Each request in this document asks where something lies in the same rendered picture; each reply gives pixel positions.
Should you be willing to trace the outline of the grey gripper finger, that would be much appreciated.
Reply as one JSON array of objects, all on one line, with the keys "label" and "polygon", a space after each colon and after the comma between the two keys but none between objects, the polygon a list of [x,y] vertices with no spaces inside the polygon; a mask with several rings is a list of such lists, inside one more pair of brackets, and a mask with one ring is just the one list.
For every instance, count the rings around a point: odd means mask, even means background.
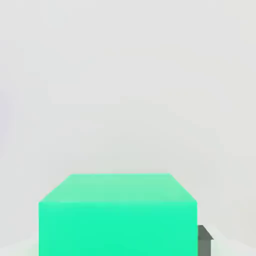
[{"label": "grey gripper finger", "polygon": [[229,240],[217,229],[198,225],[198,256],[236,256]]}]

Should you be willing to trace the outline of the small green cube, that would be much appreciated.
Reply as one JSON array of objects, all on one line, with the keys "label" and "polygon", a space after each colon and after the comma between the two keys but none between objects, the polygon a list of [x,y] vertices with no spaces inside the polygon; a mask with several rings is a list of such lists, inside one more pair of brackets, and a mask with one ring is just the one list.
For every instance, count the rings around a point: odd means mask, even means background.
[{"label": "small green cube", "polygon": [[198,204],[168,173],[72,174],[38,204],[38,256],[198,256]]}]

